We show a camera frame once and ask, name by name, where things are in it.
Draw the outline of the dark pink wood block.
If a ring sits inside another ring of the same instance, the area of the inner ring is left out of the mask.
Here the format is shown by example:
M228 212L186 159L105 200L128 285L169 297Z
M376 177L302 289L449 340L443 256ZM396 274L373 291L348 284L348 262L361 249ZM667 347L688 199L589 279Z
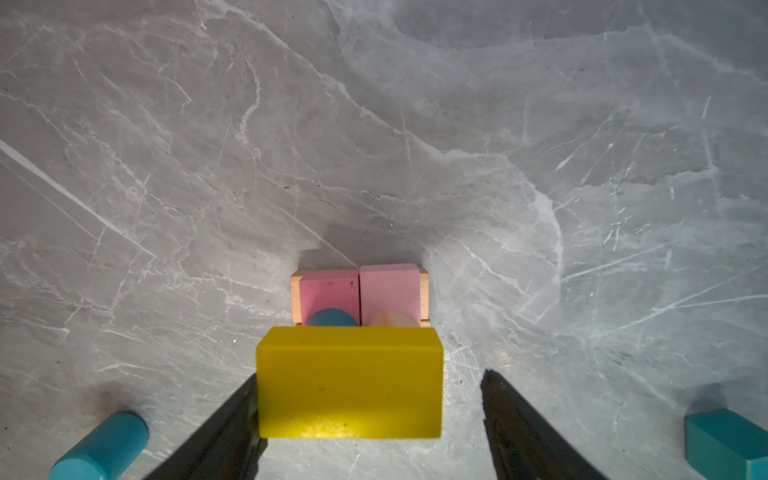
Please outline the dark pink wood block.
M359 272L346 270L297 271L291 277L292 318L304 322L329 308L343 310L361 324Z

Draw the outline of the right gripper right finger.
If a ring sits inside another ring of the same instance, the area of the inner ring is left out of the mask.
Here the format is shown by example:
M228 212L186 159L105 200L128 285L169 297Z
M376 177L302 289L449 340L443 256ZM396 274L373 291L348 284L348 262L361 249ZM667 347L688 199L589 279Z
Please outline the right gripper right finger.
M484 426L499 479L603 479L497 371L481 384Z

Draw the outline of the light pink wood block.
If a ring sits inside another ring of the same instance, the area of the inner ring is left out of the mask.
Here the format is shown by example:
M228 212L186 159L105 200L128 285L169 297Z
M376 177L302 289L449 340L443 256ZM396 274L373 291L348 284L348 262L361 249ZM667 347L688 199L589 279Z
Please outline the light pink wood block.
M362 325L382 311L400 311L422 323L421 272L415 264L366 265L359 270Z

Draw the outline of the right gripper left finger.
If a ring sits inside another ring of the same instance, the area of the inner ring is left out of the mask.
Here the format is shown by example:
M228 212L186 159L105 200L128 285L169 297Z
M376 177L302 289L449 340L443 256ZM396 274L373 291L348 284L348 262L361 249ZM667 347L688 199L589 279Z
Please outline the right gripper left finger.
M257 376L252 375L149 479L254 479L267 447L259 436Z

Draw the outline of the natural wood cylinder block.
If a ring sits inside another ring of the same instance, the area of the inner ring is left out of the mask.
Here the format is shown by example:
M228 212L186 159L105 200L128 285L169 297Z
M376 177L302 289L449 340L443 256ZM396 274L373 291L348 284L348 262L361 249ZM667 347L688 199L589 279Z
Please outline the natural wood cylinder block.
M368 327L383 328L420 328L421 321L407 313L400 311L382 311L372 316L367 323Z

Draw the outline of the large teal cylinder block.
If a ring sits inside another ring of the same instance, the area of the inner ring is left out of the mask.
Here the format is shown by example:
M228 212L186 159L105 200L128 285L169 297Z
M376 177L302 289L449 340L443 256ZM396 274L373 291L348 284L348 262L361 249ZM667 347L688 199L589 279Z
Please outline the large teal cylinder block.
M358 321L343 310L329 308L311 315L304 322L304 325L308 327L356 327Z

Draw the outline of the yellow wood block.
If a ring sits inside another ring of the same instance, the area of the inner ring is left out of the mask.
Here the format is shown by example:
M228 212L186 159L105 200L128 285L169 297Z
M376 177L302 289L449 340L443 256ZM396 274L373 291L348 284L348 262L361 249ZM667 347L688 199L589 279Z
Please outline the yellow wood block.
M433 439L444 349L432 328L275 327L256 350L267 439Z

